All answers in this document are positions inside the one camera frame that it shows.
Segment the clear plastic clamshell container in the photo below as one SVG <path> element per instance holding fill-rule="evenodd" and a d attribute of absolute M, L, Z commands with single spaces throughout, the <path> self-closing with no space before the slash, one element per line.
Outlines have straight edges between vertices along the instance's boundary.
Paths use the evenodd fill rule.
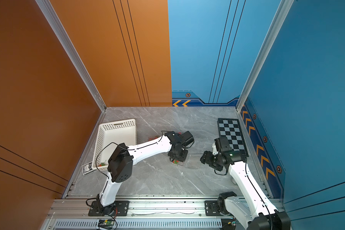
<path fill-rule="evenodd" d="M 157 135 L 157 136 L 152 136 L 148 138 L 148 141 L 152 141 L 152 140 L 156 140 L 159 139 L 161 136 Z"/>

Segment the white perforated plastic basket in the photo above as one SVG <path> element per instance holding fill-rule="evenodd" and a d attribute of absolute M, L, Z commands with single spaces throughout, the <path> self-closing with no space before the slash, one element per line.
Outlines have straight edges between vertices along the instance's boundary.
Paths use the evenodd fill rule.
<path fill-rule="evenodd" d="M 118 144 L 136 145 L 137 127 L 135 119 L 102 123 L 98 127 L 92 168 L 106 171 L 108 160 Z"/>

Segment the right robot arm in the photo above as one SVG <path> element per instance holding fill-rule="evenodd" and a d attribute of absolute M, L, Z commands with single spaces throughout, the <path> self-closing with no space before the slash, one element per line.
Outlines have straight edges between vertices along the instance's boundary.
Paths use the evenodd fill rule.
<path fill-rule="evenodd" d="M 214 170 L 225 170 L 245 199 L 242 203 L 234 192 L 219 194 L 216 201 L 206 201 L 207 216 L 231 216 L 222 229 L 234 230 L 239 223 L 247 230 L 290 230 L 291 221 L 284 211 L 279 211 L 267 198 L 247 165 L 247 157 L 230 147 L 226 137 L 214 140 L 213 150 L 205 151 L 200 158 Z"/>

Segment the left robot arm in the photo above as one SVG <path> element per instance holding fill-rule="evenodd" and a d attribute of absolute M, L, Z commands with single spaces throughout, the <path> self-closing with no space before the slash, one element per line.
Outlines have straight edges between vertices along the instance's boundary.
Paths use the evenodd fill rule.
<path fill-rule="evenodd" d="M 132 175 L 134 165 L 160 153 L 168 153 L 171 162 L 184 162 L 188 155 L 188 148 L 194 142 L 194 137 L 189 131 L 182 134 L 168 131 L 154 140 L 139 145 L 118 144 L 108 160 L 103 189 L 96 196 L 96 201 L 91 204 L 90 211 L 95 211 L 98 216 L 116 214 L 117 192 L 122 183 Z"/>

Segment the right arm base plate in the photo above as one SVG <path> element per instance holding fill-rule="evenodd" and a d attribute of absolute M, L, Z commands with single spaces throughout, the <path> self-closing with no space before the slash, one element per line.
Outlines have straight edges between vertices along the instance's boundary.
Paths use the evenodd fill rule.
<path fill-rule="evenodd" d="M 205 214 L 209 217 L 227 217 L 233 218 L 239 215 L 246 215 L 246 211 L 239 205 L 239 203 L 227 200 L 223 204 L 219 204 L 218 201 L 206 200 Z"/>

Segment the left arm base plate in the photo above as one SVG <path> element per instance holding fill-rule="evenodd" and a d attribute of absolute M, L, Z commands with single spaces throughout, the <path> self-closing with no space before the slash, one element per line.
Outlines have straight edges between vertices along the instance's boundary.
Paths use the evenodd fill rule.
<path fill-rule="evenodd" d="M 88 216 L 101 217 L 101 216 L 113 216 L 113 217 L 125 217 L 127 216 L 129 208 L 129 201 L 115 201 L 108 206 L 102 206 L 99 201 L 93 201 Z"/>

